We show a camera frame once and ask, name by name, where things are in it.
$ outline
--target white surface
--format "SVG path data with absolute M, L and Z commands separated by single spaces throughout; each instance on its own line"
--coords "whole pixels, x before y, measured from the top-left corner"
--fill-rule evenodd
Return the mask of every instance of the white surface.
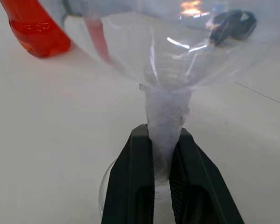
M 280 82 L 280 70 L 274 77 Z M 260 67 L 242 82 L 280 98 L 271 81 Z M 33 58 L 0 6 L 0 224 L 99 224 L 101 178 L 144 122 L 136 82 L 78 49 Z M 235 83 L 203 88 L 185 127 L 218 165 L 245 223 L 280 224 L 280 103 Z

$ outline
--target red bottle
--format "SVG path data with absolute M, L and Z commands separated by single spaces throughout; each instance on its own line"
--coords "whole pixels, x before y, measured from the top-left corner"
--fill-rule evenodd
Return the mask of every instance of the red bottle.
M 32 55 L 50 57 L 70 49 L 70 39 L 37 0 L 0 0 L 21 45 Z

